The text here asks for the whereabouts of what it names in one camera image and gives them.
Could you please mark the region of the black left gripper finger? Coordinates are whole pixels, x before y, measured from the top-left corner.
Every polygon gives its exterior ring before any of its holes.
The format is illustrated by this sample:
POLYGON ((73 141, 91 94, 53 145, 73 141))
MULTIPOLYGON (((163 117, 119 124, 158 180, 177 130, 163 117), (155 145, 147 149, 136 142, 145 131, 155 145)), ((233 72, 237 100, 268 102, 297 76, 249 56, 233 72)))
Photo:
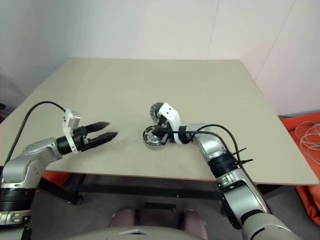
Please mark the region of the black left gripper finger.
POLYGON ((118 132, 116 132, 116 131, 103 133, 103 134, 91 139, 90 147, 96 148, 100 145, 106 144, 106 143, 112 141, 117 135, 118 135, 118 132))
POLYGON ((92 123, 90 125, 86 126, 86 132, 87 133, 93 133, 93 132, 98 132, 104 128, 106 128, 110 123, 106 121, 99 121, 92 123))

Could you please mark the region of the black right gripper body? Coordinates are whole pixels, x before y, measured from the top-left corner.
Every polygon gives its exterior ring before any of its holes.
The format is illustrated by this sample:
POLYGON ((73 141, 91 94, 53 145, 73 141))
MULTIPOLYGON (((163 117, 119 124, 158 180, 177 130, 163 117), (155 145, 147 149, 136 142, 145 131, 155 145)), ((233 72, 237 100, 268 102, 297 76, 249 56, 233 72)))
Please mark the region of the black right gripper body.
POLYGON ((171 133, 172 127, 168 121, 165 121, 162 125, 162 133, 161 133, 161 145, 166 145, 167 142, 171 143, 173 140, 173 134, 171 133))

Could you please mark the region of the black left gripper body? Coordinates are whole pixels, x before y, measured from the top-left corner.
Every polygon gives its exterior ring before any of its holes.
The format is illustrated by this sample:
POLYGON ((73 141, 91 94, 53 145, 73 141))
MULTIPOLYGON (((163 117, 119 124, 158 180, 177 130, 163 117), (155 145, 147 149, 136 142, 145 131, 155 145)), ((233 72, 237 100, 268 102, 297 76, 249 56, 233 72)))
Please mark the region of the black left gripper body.
POLYGON ((74 130, 74 144, 78 151, 84 152, 92 147, 92 141, 87 138, 91 132, 91 126, 81 126, 74 130))

